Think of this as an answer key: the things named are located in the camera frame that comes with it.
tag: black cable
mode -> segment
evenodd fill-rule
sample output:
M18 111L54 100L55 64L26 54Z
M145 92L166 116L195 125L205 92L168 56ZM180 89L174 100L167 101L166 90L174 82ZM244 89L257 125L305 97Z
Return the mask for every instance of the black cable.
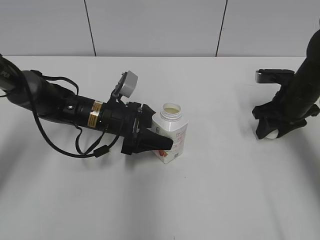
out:
M122 128L123 128L123 126L124 126L124 122L125 122L125 121L122 119L121 124L120 124L120 127L119 127L119 130L118 130L118 132L116 133L115 138L113 139L113 141L112 141L109 145L104 145L104 146L103 146L104 148L110 149L110 148L112 148L112 147L116 144L116 142L118 141L118 139L119 139L119 137L120 137ZM82 152L81 149L80 149L80 146L79 146L79 140L80 140L80 136L81 136L83 130L82 130L82 128L79 127L78 125L74 125L74 126L75 126L76 129L80 130L80 133L78 134L78 136L77 136L76 139L75 139L75 148L76 148L76 151L77 151L79 154L81 154L81 155L87 155L87 154L89 154L90 152L92 152L92 150L93 150L96 146L98 146L98 144L100 143L100 141L101 141L101 139L103 138L104 134L106 133L106 130L103 130L102 135L87 149L87 151Z
M30 70L30 71L33 72L34 74L38 75L39 77L43 78L44 80L47 80L47 81L59 81L59 80L65 81L65 82L73 85L76 88L76 95L79 95L79 86L74 81L72 81L71 79L69 79L67 77L64 77L64 76L45 76L38 70Z
M81 155L87 155L90 152L92 152L95 149L95 147L97 147L99 145L99 143L101 142L101 139L103 138L103 136L106 133L106 130L103 130L101 136L85 152L82 152L81 149L80 149L80 146L79 146L79 140L80 140L80 136L81 136L83 130L78 125L74 125L74 126L75 126L76 129L80 130L80 133L78 134L78 136L75 139L75 149Z
M64 76L45 76L45 75L42 75L42 78L44 80L48 80L48 81L59 81L59 80L63 80L71 85L73 85L75 88L76 88L76 95L79 95L79 87L78 85L72 81L71 79L67 78L67 77L64 77Z
M41 125L41 122L40 122L40 119L38 117L38 113L37 113L37 108L36 108L36 105L35 105L35 102L34 102L34 99L33 99L33 96L32 96L32 93L31 93L31 90L30 90L30 87L29 87L29 84L28 84L28 81L26 80L25 78L25 75L20 71L20 69L14 65L12 62L10 62L9 60L3 58L3 60L9 65L11 66L14 71L16 71L16 73L18 74L19 78L21 78L22 80L22 83L24 85L24 88L25 88L25 91L26 91L26 94L29 98L29 101L30 101L30 105L31 105L31 111L32 111L32 114L33 114L33 117L34 117L34 120L35 120L35 123L41 133L41 135L43 136L44 140L54 149L56 150L57 152L63 154L63 155L66 155L66 156L69 156L69 157L73 157L73 158L79 158L79 159L84 159L84 158L92 158L92 157L95 157L96 155L94 153L92 154L88 154L88 155L78 155L78 154L73 154L73 153L70 153L70 152L67 152L67 151L64 151L62 149L60 149L59 147L57 147L47 136L44 128L42 127Z

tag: bottle label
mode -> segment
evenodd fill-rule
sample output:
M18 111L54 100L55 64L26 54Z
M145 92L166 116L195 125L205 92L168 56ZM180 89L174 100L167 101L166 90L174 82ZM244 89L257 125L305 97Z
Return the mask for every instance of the bottle label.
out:
M154 150L153 153L161 159L165 164L172 161L184 151L185 137L187 132L187 126L185 125L176 131L166 131L160 127L157 123L152 121L151 130L161 136L165 136L173 140L171 150Z

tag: gold label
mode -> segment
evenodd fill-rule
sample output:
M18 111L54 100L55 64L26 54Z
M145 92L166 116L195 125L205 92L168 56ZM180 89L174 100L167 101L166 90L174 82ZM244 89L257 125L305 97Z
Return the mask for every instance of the gold label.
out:
M88 127L96 128L98 116L100 114L100 109L102 107L103 102L101 101L94 101L93 106L91 108L90 116L88 119Z

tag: white bottle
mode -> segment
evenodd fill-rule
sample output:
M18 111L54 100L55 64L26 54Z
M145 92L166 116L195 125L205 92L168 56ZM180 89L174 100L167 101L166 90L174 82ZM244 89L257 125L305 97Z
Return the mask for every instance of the white bottle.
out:
M167 164L183 153L187 126L188 121L177 104L166 103L161 112L152 116L152 131L173 140L171 150L153 151L163 163Z

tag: bottle opening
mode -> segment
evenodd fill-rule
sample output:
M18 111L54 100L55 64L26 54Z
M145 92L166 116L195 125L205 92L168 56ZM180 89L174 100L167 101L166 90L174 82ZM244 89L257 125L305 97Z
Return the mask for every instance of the bottle opening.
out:
M166 103L163 105L163 110L168 114L177 114L181 111L181 107L174 103Z
M181 107L174 103L166 103L163 105L161 116L169 121L177 121L181 118Z

